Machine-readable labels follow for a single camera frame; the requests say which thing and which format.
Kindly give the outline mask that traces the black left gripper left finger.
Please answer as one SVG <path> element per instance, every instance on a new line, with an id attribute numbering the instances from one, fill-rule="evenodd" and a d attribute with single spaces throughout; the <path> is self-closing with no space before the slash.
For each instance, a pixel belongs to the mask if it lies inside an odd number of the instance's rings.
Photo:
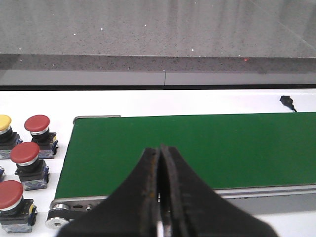
<path id="1" fill-rule="evenodd" d="M 146 148 L 120 186 L 92 211 L 65 225 L 58 236 L 157 236 L 159 155 L 157 149 Z"/>

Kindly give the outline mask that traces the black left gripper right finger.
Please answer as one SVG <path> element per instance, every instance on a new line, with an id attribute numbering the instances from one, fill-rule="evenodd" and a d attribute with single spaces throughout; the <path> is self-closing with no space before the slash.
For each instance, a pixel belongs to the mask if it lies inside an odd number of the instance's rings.
<path id="1" fill-rule="evenodd" d="M 277 236 L 270 225 L 215 193 L 175 147 L 161 147 L 159 192 L 173 237 Z"/>

